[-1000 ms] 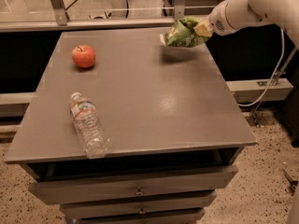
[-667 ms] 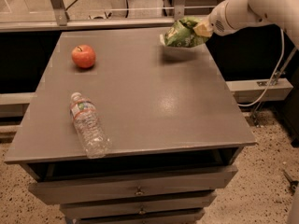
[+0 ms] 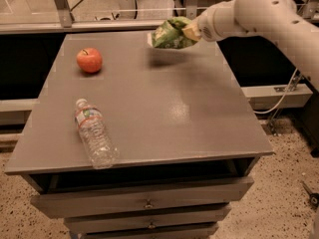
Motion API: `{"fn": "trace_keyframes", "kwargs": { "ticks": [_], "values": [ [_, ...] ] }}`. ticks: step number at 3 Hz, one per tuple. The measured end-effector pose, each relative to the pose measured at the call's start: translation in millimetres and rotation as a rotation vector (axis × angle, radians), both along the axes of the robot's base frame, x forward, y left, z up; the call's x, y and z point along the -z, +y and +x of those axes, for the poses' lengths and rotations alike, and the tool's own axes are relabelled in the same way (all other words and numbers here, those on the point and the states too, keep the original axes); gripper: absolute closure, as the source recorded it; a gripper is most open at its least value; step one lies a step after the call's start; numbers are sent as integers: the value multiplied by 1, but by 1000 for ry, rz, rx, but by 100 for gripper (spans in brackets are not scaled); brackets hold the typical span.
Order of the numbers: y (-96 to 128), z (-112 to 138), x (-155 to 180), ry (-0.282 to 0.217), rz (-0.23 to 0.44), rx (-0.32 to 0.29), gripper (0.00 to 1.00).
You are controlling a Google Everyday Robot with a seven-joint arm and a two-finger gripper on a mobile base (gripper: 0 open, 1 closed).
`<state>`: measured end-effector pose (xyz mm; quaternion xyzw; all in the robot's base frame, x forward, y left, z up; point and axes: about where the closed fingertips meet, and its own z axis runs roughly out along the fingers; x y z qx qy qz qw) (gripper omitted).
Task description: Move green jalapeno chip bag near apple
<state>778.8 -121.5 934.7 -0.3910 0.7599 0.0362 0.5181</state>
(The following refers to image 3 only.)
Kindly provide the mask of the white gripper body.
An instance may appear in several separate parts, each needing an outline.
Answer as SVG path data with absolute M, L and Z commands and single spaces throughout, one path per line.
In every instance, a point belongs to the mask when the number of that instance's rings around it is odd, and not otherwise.
M 214 4 L 197 17 L 201 37 L 208 41 L 221 41 L 240 34 L 240 26 L 234 18 L 234 1 Z

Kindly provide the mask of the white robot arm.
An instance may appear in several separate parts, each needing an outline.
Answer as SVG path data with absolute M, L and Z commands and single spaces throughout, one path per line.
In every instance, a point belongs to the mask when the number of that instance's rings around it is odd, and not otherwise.
M 182 29 L 193 40 L 260 36 L 319 90 L 319 28 L 297 14 L 293 0 L 231 0 L 204 10 Z

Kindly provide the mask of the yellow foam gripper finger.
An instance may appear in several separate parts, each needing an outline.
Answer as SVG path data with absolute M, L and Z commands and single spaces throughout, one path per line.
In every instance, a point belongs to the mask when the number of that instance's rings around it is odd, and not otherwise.
M 183 34 L 192 41 L 199 41 L 201 38 L 197 20 L 192 20 L 189 24 L 182 28 Z

